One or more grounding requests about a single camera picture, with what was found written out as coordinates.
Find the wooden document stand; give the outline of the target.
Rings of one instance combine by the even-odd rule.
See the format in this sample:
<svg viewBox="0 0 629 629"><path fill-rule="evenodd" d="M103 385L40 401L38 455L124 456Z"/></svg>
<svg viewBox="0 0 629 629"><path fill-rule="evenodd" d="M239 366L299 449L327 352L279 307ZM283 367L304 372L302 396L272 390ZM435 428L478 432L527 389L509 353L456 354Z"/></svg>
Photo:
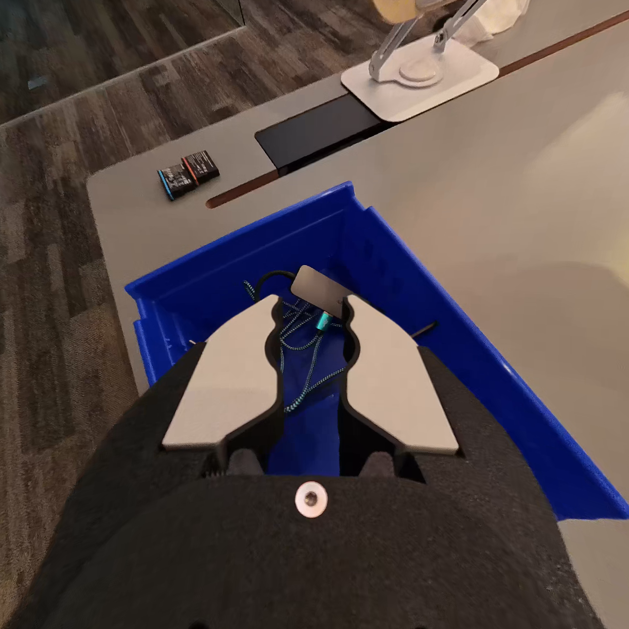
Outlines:
<svg viewBox="0 0 629 629"><path fill-rule="evenodd" d="M485 1L466 1L434 36L406 45L404 39L420 18L450 1L372 3L392 28L368 62L342 73L341 83L379 119L404 122L498 78L495 64L451 43Z"/></svg>

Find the blue plastic bin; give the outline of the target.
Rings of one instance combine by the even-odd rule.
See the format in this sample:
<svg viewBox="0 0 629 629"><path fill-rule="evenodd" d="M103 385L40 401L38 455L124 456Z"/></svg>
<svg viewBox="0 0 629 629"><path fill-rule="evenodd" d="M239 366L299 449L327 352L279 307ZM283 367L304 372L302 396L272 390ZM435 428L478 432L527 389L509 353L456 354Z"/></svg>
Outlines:
<svg viewBox="0 0 629 629"><path fill-rule="evenodd" d="M415 333L520 449L559 521L628 519L628 503L499 351L347 181L261 218L125 286L149 386L252 305L244 280L314 267Z"/></svg>

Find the blue striped black battery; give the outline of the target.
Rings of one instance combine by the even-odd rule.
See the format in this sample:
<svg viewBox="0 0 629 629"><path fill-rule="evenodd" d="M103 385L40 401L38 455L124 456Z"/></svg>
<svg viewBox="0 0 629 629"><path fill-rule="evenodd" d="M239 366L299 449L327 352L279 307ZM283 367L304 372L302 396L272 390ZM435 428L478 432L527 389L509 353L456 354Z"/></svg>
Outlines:
<svg viewBox="0 0 629 629"><path fill-rule="evenodd" d="M157 175L165 191L168 200L175 201L187 193L192 192L198 186L196 180L190 174L182 162L157 170Z"/></svg>

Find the crumpled white paper towel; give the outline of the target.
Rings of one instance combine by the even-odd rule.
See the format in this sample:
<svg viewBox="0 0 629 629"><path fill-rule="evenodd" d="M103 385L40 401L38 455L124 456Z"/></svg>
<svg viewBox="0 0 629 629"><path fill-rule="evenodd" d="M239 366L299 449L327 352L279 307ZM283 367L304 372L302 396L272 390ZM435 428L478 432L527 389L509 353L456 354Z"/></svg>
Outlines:
<svg viewBox="0 0 629 629"><path fill-rule="evenodd" d="M487 42L494 35L512 28L526 14L530 1L486 1L455 34L467 47Z"/></svg>

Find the grey usb hub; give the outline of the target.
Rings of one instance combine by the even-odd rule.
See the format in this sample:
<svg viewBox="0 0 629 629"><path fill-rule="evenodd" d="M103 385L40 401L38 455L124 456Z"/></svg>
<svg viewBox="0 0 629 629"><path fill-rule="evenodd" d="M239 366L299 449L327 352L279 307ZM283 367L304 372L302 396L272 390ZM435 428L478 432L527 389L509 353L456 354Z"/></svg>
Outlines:
<svg viewBox="0 0 629 629"><path fill-rule="evenodd" d="M350 289L317 271L302 265L290 286L291 293L337 319L343 316L343 299Z"/></svg>

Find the black flat panel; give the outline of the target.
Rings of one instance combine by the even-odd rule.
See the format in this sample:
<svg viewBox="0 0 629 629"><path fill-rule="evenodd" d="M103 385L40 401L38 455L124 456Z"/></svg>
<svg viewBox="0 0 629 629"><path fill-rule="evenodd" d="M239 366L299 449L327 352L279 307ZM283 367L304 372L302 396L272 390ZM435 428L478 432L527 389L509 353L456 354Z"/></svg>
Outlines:
<svg viewBox="0 0 629 629"><path fill-rule="evenodd" d="M283 177L395 126L347 93L255 133Z"/></svg>

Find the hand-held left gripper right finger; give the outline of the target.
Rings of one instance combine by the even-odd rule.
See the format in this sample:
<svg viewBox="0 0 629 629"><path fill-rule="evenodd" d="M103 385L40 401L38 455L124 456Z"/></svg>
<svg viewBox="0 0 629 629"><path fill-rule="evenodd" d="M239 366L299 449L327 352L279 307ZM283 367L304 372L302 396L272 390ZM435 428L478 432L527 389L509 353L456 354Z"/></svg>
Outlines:
<svg viewBox="0 0 629 629"><path fill-rule="evenodd" d="M343 408L401 452L455 455L460 446L417 342L357 295L343 298Z"/></svg>

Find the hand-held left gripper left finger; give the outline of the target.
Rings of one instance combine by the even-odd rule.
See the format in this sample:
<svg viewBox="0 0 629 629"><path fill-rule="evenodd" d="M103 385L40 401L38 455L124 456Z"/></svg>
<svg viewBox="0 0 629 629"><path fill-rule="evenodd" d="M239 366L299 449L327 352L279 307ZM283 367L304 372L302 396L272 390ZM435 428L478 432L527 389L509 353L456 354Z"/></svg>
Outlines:
<svg viewBox="0 0 629 629"><path fill-rule="evenodd" d="M269 295L207 338L164 449L273 449L284 432L283 314L281 298Z"/></svg>

